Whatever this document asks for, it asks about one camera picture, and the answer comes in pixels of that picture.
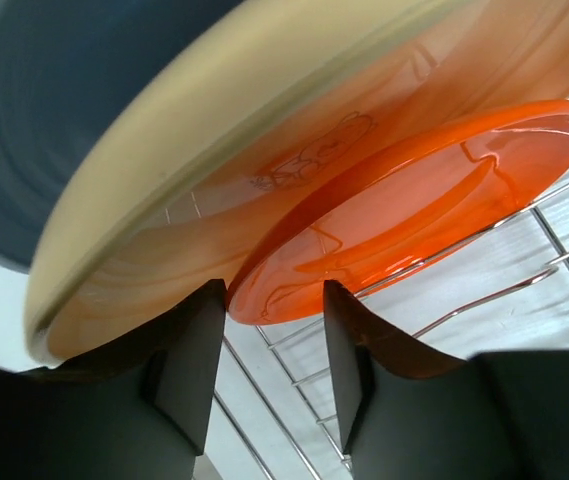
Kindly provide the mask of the wire dish rack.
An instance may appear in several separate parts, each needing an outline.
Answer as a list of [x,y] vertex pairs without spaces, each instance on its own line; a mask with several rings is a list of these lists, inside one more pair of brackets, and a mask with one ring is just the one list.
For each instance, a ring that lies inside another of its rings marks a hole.
[[[530,205],[353,291],[448,353],[569,348],[569,169]],[[200,479],[346,479],[321,311],[226,328]]]

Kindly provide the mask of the rear blue plate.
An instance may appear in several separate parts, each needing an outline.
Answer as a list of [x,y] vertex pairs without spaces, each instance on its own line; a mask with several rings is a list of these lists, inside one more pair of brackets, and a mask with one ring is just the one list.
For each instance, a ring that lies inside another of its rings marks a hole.
[[0,266],[26,272],[62,190],[230,1],[0,1]]

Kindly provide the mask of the tan orange plate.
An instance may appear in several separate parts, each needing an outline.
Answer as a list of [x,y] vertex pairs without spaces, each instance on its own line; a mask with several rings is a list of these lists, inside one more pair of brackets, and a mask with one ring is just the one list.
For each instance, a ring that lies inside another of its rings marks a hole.
[[73,175],[23,324],[55,367],[231,284],[359,161],[466,116],[569,100],[569,1],[246,1],[180,53]]

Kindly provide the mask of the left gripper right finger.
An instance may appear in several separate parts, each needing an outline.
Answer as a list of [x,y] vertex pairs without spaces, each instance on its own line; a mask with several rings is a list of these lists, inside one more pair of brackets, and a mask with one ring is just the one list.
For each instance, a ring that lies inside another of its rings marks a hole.
[[569,479],[569,350],[463,360],[323,286],[341,449],[357,479]]

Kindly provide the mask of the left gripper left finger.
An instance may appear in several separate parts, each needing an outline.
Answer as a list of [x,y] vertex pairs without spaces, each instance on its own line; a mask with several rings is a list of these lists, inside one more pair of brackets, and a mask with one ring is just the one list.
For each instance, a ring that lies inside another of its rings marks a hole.
[[0,479],[188,479],[203,453],[224,331],[211,280],[55,369],[0,369]]

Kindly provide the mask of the small orange plate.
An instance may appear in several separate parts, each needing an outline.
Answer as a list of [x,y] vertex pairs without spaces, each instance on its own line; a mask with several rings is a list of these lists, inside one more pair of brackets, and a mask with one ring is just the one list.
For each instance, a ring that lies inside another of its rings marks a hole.
[[530,205],[569,169],[569,100],[463,117],[386,146],[318,188],[263,237],[228,289],[230,317],[318,314],[322,289],[379,290]]

